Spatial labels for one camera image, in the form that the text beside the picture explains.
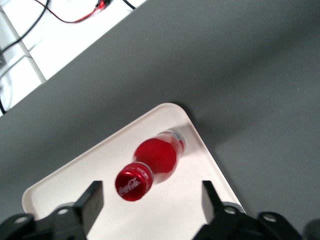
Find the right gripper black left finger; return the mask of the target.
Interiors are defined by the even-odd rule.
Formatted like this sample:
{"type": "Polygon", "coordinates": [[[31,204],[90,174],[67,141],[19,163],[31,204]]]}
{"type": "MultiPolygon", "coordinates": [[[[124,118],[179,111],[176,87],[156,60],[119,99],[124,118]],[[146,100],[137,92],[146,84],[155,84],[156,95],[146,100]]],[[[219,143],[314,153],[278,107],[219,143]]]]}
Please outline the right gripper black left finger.
{"type": "Polygon", "coordinates": [[[76,202],[53,212],[53,239],[86,240],[103,206],[103,182],[95,180],[76,202]]]}

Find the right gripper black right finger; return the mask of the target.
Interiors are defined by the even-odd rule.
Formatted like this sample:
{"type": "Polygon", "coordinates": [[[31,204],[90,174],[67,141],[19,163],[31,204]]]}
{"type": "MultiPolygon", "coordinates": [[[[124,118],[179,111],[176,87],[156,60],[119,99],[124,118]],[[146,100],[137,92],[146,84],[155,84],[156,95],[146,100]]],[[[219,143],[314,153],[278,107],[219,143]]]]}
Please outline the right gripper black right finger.
{"type": "Polygon", "coordinates": [[[206,224],[201,228],[203,240],[236,240],[243,213],[234,204],[221,201],[209,180],[202,182],[202,209],[206,224]]]}

